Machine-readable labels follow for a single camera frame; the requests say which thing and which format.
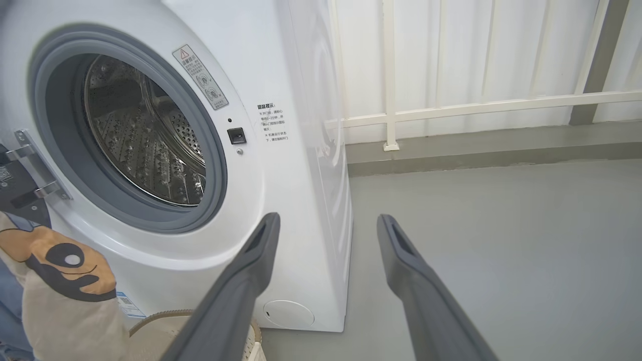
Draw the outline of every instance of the round door opening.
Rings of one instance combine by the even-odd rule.
[[[98,148],[134,186],[169,204],[200,203],[200,145],[183,112],[153,80],[100,55],[85,75],[83,106]]]
[[[219,211],[227,167],[214,122],[148,46],[102,26],[68,26],[34,52],[30,79],[46,152],[96,207],[159,233],[192,231]]]

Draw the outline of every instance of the cartoon eye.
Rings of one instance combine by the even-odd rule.
[[[84,263],[85,254],[75,244],[61,243],[50,248],[45,259],[56,266],[78,268]]]

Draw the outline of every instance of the stainless steel drum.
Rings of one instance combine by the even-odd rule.
[[[98,148],[132,184],[179,206],[196,206],[205,161],[176,103],[136,68],[98,56],[85,77],[83,104]]]

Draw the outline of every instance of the gray floor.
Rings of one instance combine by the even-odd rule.
[[[263,330],[269,361],[414,360],[376,240],[394,215],[502,360],[642,358],[642,161],[351,179],[343,333]]]

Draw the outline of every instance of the metal hinge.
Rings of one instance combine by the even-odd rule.
[[[53,193],[64,200],[72,199],[64,185],[56,178],[49,165],[42,159],[41,152],[38,147],[33,144],[27,131],[18,130],[14,134],[21,147],[0,154],[0,166],[18,161],[19,159],[27,159],[33,169],[38,173],[39,178],[42,179],[44,185],[16,197],[12,200],[12,204],[14,204],[16,208],[24,207],[31,204],[34,200],[44,198]]]

